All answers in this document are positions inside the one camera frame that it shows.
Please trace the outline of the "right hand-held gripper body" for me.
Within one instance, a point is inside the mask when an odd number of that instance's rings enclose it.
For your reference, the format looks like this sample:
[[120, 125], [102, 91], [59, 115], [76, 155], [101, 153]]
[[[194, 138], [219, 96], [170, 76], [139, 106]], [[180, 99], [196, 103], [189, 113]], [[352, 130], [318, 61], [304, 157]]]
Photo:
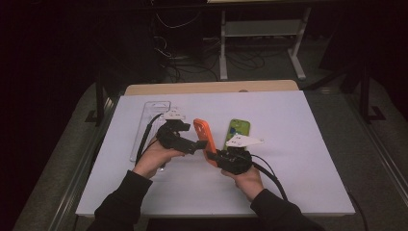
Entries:
[[263, 142], [262, 139], [240, 134], [234, 135], [225, 143], [226, 150], [217, 149], [213, 154], [216, 167], [235, 175], [247, 172], [252, 166], [252, 157], [246, 148], [249, 145], [261, 144]]

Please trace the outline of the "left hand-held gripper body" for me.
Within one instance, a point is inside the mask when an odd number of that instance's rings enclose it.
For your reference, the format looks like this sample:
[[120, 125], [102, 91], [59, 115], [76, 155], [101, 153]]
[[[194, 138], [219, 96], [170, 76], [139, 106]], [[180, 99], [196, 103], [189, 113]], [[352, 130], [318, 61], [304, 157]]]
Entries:
[[158, 129], [156, 139], [162, 147], [167, 149], [175, 149], [187, 154], [193, 154], [195, 151], [191, 150], [191, 145], [195, 141], [190, 141], [182, 138], [180, 133], [187, 131], [176, 131], [175, 125], [178, 121], [183, 121], [185, 118], [177, 110], [169, 110], [163, 114], [165, 123]]

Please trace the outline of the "orange phone case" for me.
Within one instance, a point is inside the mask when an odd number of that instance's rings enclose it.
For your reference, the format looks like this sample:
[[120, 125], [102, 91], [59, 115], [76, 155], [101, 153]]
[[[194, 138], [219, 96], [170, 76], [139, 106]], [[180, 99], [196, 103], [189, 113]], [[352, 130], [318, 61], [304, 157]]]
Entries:
[[213, 139], [211, 129], [210, 129], [210, 126], [209, 126], [208, 122], [203, 120], [203, 119], [196, 118], [193, 121], [193, 126], [194, 126], [195, 132], [196, 132], [196, 134], [198, 136], [198, 139], [200, 141], [207, 141], [208, 142], [207, 147], [205, 149], [203, 149], [203, 154], [204, 154], [204, 157], [205, 157], [206, 161], [210, 165], [212, 165], [213, 167], [217, 167], [217, 162], [209, 160], [207, 155], [206, 155], [207, 151], [217, 153], [217, 149], [216, 149], [214, 139]]

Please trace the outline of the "clear plastic rack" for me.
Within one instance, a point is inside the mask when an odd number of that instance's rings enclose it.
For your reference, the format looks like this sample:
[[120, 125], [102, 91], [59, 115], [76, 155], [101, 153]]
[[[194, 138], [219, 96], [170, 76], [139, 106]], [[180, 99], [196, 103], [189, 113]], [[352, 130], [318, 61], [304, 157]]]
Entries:
[[134, 140], [130, 161], [137, 162], [158, 129], [166, 122], [163, 114], [171, 109], [170, 101], [148, 101], [141, 112], [139, 128]]

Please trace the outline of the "green cartoon phone case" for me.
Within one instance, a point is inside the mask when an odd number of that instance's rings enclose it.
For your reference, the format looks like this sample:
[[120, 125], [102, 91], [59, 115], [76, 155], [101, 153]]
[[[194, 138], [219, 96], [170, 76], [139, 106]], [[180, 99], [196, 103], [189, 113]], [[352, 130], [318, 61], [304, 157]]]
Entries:
[[229, 141], [237, 134], [248, 136], [249, 131], [250, 131], [249, 121], [233, 118], [229, 122], [225, 140]]

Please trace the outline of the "person's left hand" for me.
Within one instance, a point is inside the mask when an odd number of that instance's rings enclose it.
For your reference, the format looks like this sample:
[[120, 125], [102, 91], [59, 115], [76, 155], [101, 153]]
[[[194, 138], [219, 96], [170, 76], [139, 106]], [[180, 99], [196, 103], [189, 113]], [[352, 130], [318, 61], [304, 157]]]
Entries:
[[170, 162], [174, 157], [181, 156], [184, 156], [183, 152], [164, 148], [157, 139], [153, 139], [132, 171], [139, 176], [150, 179], [162, 165]]

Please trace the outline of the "person's right hand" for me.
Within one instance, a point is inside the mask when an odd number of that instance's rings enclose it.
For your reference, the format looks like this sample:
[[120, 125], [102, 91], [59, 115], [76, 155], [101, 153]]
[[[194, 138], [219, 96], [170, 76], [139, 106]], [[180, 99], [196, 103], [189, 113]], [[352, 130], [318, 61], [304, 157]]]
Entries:
[[256, 167], [251, 167], [247, 172], [238, 175], [226, 170], [223, 170], [221, 173], [224, 176], [233, 179], [236, 186], [243, 192], [250, 202], [252, 202], [255, 197], [265, 188], [260, 172]]

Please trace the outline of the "wooden table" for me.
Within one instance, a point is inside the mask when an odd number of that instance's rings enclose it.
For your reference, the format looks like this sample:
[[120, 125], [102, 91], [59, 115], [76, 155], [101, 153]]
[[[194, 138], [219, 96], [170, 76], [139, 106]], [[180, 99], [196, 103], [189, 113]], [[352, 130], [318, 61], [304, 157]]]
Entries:
[[143, 84], [129, 86], [125, 91], [125, 95], [221, 93], [221, 92], [284, 91], [284, 90], [299, 90], [299, 87], [297, 83], [293, 80]]

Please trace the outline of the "black metal stand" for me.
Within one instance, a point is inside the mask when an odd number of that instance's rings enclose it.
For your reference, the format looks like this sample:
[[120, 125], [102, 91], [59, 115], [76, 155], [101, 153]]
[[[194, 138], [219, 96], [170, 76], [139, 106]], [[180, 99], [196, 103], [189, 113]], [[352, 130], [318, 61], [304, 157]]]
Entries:
[[93, 122], [96, 127], [100, 126], [105, 116], [105, 105], [108, 94], [105, 91], [103, 77], [100, 72], [95, 76], [95, 101], [94, 110], [89, 111], [86, 122]]
[[385, 120], [385, 116], [377, 106], [370, 105], [370, 73], [366, 64], [362, 67], [362, 75], [360, 82], [360, 101], [359, 111], [362, 119], [371, 124], [376, 120]]

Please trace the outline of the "aluminium rail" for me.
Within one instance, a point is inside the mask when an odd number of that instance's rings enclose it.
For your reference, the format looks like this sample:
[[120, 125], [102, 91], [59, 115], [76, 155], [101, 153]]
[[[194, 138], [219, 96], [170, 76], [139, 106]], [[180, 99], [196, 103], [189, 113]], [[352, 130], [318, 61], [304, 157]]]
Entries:
[[373, 145], [376, 153], [379, 156], [381, 165], [383, 166], [383, 168], [385, 168], [403, 202], [408, 207], [408, 181], [405, 179], [400, 169], [397, 167], [395, 161], [391, 156], [391, 153], [386, 148], [386, 145], [382, 140], [380, 140], [379, 136], [372, 128], [370, 121], [368, 119], [365, 119], [361, 115], [357, 100], [350, 95], [346, 95], [345, 100], [350, 110], [353, 112], [353, 114], [361, 124], [366, 135], [369, 137], [370, 143]]
[[86, 122], [89, 111], [95, 106], [96, 101], [91, 97], [80, 99], [50, 159], [53, 185], [60, 192], [55, 193], [57, 204], [46, 231], [73, 231], [76, 228], [76, 209], [115, 110], [114, 101], [108, 98], [104, 119], [96, 127], [93, 122]]

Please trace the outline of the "white metal desk frame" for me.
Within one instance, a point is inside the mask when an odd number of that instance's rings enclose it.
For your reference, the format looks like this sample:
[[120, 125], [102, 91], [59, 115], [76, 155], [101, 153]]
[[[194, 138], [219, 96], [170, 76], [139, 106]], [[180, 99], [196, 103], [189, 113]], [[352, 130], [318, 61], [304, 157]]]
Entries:
[[300, 19], [275, 19], [251, 21], [227, 21], [225, 12], [221, 14], [220, 25], [220, 55], [219, 78], [221, 81], [228, 79], [225, 41], [227, 38], [267, 37], [267, 36], [295, 36], [294, 44], [288, 49], [288, 55], [293, 69], [299, 80], [306, 79], [301, 63], [297, 57], [307, 24], [311, 8], [306, 8]]

